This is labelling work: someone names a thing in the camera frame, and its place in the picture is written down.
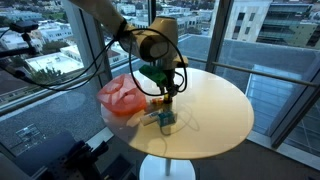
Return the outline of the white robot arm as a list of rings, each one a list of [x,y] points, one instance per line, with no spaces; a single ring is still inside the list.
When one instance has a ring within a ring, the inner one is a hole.
[[[178,23],[175,18],[157,16],[147,28],[138,28],[128,23],[110,0],[69,1],[98,20],[129,55],[149,62],[139,72],[159,87],[159,96],[164,96],[165,103],[170,103],[174,96],[186,89],[187,72],[184,72],[182,90],[174,83],[175,69],[187,67],[187,58],[177,47]]]

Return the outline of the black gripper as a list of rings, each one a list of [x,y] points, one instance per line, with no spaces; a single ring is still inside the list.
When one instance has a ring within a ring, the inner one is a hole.
[[[164,70],[164,74],[166,77],[166,80],[163,83],[163,88],[161,89],[163,100],[168,100],[168,95],[171,96],[171,98],[175,97],[178,94],[178,88],[174,84],[174,76],[175,76],[175,70]]]

